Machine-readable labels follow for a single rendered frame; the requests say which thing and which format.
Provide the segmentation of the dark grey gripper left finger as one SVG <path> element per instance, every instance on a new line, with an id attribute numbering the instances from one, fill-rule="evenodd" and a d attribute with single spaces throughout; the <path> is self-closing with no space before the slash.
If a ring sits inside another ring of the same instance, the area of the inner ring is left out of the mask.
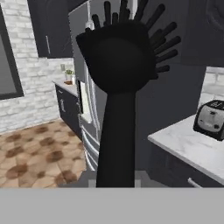
<path id="1" fill-rule="evenodd" d="M 96 171 L 84 171 L 77 181 L 59 185 L 60 188 L 95 188 Z"/>

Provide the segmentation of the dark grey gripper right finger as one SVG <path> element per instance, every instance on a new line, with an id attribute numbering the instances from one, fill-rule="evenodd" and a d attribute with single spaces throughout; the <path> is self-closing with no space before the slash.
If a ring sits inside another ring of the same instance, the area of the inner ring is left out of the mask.
<path id="1" fill-rule="evenodd" d="M 150 179 L 146 171 L 135 171 L 135 187 L 157 188 L 165 187 L 165 185 Z"/>

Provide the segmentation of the black dish brush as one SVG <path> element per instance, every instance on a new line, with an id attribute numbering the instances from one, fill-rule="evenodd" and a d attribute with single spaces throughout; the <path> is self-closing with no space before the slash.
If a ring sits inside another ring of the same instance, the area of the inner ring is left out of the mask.
<path id="1" fill-rule="evenodd" d="M 170 70 L 162 61 L 178 55 L 174 48 L 181 41 L 165 36 L 177 28 L 174 22 L 149 35 L 149 29 L 165 11 L 161 3 L 144 24 L 141 19 L 149 0 L 141 0 L 130 18 L 128 0 L 121 0 L 120 10 L 111 3 L 104 6 L 105 21 L 94 14 L 94 28 L 87 28 L 76 42 L 94 84 L 107 94 L 98 157 L 98 187 L 133 187 L 135 185 L 136 93 L 160 73 Z"/>

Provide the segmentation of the dark drawer front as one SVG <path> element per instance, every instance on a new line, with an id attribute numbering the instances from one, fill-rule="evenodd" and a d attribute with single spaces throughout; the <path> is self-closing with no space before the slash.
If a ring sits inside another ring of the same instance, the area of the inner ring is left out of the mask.
<path id="1" fill-rule="evenodd" d="M 188 178 L 191 178 L 202 188 L 224 187 L 223 184 L 208 177 L 154 143 L 150 147 L 149 175 L 153 180 L 169 187 L 194 187 L 188 184 Z"/>

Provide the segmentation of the silver fridge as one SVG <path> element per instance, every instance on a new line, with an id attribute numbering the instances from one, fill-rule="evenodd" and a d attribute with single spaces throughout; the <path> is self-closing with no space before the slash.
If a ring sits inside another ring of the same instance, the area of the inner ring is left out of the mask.
<path id="1" fill-rule="evenodd" d="M 87 166 L 92 171 L 96 171 L 98 165 L 107 94 L 94 84 L 75 38 L 83 33 L 87 27 L 94 29 L 91 18 L 93 14 L 98 15 L 100 23 L 103 25 L 105 21 L 103 4 L 105 1 L 110 1 L 112 12 L 119 12 L 121 0 L 87 0 L 68 14 L 73 46 L 74 71 L 80 105 L 82 106 L 82 111 L 79 114 L 82 142 Z"/>

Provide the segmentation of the dark base cupboard run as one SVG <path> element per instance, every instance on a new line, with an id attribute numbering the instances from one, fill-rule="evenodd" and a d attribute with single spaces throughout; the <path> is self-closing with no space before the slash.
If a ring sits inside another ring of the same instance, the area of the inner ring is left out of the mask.
<path id="1" fill-rule="evenodd" d="M 53 84 L 55 85 L 61 119 L 79 139 L 82 139 L 77 87 L 75 85 L 67 85 L 61 80 L 54 80 Z"/>

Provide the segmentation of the dark tall cupboard panel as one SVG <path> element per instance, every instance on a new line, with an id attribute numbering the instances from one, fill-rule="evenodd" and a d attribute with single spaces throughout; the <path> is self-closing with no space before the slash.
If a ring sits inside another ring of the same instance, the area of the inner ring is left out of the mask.
<path id="1" fill-rule="evenodd" d="M 159 4 L 165 11 L 149 34 L 175 22 L 177 28 L 166 36 L 168 40 L 186 34 L 189 0 L 149 0 L 143 15 L 146 22 Z M 136 168 L 147 171 L 151 146 L 148 135 L 166 128 L 196 113 L 205 77 L 204 66 L 187 66 L 177 55 L 165 62 L 171 69 L 151 80 L 136 94 Z"/>

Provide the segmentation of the black and silver toaster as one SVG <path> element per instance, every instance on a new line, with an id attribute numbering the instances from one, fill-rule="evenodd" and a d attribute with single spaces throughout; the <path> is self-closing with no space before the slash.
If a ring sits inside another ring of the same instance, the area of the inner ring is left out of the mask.
<path id="1" fill-rule="evenodd" d="M 217 141 L 224 140 L 224 101 L 212 100 L 198 109 L 193 130 Z"/>

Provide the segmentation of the small green potted plant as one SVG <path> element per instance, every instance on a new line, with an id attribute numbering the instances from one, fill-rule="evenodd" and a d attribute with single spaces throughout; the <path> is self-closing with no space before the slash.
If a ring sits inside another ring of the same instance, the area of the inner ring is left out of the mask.
<path id="1" fill-rule="evenodd" d="M 74 71 L 70 70 L 70 69 L 67 69 L 65 71 L 65 76 L 66 76 L 66 80 L 70 81 L 72 79 L 72 77 L 74 76 Z"/>

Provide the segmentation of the dark framed window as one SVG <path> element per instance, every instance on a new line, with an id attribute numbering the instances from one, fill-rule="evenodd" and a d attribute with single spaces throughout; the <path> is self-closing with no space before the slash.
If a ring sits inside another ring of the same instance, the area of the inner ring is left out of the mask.
<path id="1" fill-rule="evenodd" d="M 22 97 L 24 91 L 0 4 L 0 100 Z"/>

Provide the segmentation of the dark upper cupboard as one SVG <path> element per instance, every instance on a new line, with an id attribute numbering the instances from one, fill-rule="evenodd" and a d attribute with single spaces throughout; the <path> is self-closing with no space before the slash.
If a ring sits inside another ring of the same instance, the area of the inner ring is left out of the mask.
<path id="1" fill-rule="evenodd" d="M 87 0 L 27 0 L 38 56 L 48 59 L 73 57 L 68 13 Z M 51 54 L 48 54 L 46 35 Z"/>

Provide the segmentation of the dark wall cupboard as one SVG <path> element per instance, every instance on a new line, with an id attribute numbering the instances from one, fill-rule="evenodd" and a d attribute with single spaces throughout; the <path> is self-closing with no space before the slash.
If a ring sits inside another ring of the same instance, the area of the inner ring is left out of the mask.
<path id="1" fill-rule="evenodd" d="M 224 0 L 190 0 L 181 62 L 224 67 Z"/>

